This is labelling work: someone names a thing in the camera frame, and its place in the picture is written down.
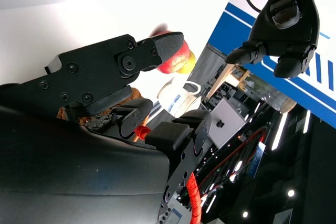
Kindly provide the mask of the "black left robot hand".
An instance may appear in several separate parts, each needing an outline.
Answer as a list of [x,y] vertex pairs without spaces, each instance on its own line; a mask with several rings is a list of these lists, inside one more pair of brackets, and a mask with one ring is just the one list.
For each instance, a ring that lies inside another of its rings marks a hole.
[[253,24],[248,40],[230,52],[226,63],[257,64],[278,57],[274,76],[290,79],[309,67],[319,37],[314,0],[268,0]]

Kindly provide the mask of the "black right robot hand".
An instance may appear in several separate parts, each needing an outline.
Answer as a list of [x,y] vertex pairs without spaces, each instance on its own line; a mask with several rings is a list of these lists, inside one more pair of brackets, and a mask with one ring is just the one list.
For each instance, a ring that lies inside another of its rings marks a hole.
[[152,101],[131,99],[130,83],[183,40],[123,35],[1,86],[1,223],[200,223],[193,172],[210,113],[195,108],[149,130]]

